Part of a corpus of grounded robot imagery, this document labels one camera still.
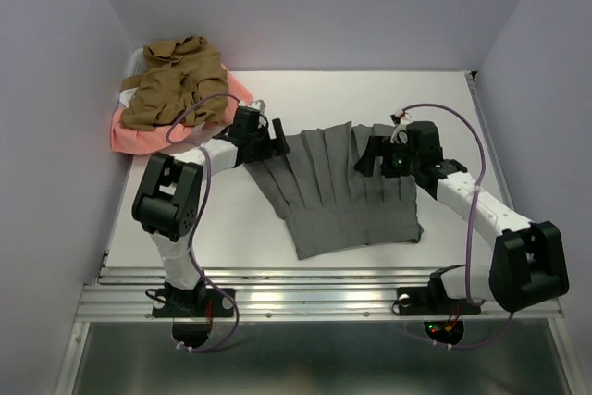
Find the grey pleated skirt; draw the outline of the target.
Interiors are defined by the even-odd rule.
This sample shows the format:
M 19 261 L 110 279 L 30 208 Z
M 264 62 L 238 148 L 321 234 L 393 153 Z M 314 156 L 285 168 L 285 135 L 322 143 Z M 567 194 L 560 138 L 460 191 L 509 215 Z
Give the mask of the grey pleated skirt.
M 290 233 L 299 259 L 364 245 L 417 243 L 417 189 L 411 177 L 367 178 L 354 165 L 384 124 L 304 130 L 286 141 L 290 153 L 247 165 L 254 182 Z

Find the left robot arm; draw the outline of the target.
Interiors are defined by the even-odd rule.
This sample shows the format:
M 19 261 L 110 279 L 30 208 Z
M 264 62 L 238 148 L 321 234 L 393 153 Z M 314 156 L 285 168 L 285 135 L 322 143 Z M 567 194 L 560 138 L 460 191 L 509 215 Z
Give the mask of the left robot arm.
M 192 160 L 161 152 L 149 157 L 131 214 L 150 234 L 165 270 L 162 291 L 148 292 L 153 301 L 185 315 L 204 309 L 205 282 L 194 266 L 189 241 L 204 214 L 212 177 L 289 152 L 281 120 L 268 120 L 265 103 L 254 101 L 239 105 L 229 127 L 197 147 Z

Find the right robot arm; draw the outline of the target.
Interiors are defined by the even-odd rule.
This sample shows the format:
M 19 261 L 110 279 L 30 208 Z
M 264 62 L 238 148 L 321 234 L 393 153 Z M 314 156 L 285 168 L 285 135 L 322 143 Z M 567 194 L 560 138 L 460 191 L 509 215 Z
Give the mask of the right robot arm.
M 433 122 L 417 121 L 391 136 L 369 137 L 354 168 L 365 177 L 378 172 L 386 179 L 412 178 L 492 250 L 488 266 L 440 268 L 426 286 L 400 289 L 400 315 L 446 315 L 456 308 L 477 314 L 481 301 L 515 313 L 568 292 L 560 230 L 515 213 L 484 191 L 463 164 L 445 158 Z

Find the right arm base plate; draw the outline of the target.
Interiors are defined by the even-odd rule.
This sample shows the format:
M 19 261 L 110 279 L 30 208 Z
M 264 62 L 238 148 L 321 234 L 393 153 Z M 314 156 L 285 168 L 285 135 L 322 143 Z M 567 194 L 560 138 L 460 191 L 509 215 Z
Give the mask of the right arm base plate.
M 432 315 L 433 302 L 428 287 L 399 287 L 391 312 L 399 316 Z

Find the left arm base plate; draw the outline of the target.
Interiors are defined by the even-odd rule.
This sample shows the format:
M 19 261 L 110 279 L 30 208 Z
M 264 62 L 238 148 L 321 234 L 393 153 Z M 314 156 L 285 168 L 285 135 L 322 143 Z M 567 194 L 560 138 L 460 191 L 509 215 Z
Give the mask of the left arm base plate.
M 154 318 L 231 318 L 232 303 L 214 289 L 198 285 L 194 290 L 175 290 L 170 286 L 148 289 Z

